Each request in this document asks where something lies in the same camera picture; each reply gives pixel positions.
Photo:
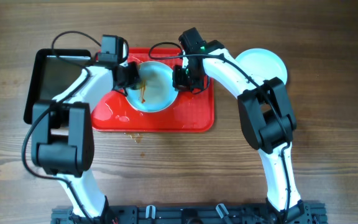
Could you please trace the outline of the white plate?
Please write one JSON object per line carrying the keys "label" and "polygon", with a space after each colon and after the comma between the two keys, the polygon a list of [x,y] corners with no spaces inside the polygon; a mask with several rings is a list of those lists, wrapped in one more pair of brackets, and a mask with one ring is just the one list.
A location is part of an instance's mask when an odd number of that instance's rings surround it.
{"label": "white plate", "polygon": [[279,78],[286,85],[288,72],[284,61],[275,53],[267,49],[249,49],[243,51],[236,57],[246,74],[260,77],[264,80]]}
{"label": "white plate", "polygon": [[140,85],[138,90],[127,91],[127,101],[138,111],[156,113],[168,108],[177,98],[172,85],[173,70],[164,63],[142,62],[139,65]]}

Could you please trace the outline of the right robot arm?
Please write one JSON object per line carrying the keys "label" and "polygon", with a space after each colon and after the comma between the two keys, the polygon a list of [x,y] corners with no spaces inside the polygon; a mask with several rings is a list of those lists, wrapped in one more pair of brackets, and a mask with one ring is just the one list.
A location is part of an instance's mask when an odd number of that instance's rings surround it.
{"label": "right robot arm", "polygon": [[287,68],[275,53],[261,48],[233,58],[214,40],[181,40],[181,72],[207,75],[237,100],[241,130],[249,146],[260,155],[267,181],[267,202],[281,223],[301,215],[291,162],[293,132],[297,123],[287,93]]}

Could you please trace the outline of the green yellow sponge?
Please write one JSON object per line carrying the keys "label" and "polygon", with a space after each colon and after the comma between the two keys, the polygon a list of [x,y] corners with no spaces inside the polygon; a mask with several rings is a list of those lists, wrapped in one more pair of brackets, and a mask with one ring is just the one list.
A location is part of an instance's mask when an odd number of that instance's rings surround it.
{"label": "green yellow sponge", "polygon": [[133,85],[131,85],[129,88],[131,90],[140,90],[145,86],[145,82],[143,80],[137,80]]}

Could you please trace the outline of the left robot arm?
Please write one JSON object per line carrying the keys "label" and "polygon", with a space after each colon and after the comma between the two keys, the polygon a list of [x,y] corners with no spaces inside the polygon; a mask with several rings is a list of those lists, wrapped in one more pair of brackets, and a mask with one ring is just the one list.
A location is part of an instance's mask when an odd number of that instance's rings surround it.
{"label": "left robot arm", "polygon": [[52,99],[33,105],[22,161],[27,162],[26,149],[30,146],[32,163],[45,171],[42,178],[56,180],[64,187],[73,205],[67,220],[117,223],[117,216],[91,170],[94,157],[91,113],[110,91],[137,85],[138,66],[135,62],[97,63],[52,80],[53,86],[64,83],[67,87]]}

